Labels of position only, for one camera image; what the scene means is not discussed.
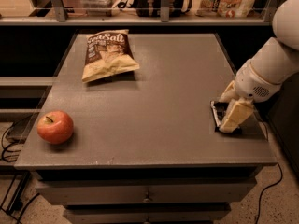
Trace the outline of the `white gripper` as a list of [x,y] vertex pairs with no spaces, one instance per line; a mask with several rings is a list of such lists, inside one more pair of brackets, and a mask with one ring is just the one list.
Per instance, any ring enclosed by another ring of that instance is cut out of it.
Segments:
[[280,84],[264,80],[254,70],[251,59],[248,59],[237,71],[235,81],[229,83],[219,99],[221,103],[229,103],[221,121],[220,131],[232,133],[253,113],[253,101],[265,102],[280,88]]

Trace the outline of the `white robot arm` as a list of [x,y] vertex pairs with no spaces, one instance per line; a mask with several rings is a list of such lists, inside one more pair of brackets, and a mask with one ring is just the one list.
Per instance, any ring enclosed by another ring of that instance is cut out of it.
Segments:
[[299,72],[299,0],[277,9],[272,28],[275,37],[242,65],[219,99],[228,104],[219,128],[223,133],[232,133],[253,113],[254,103],[267,101]]

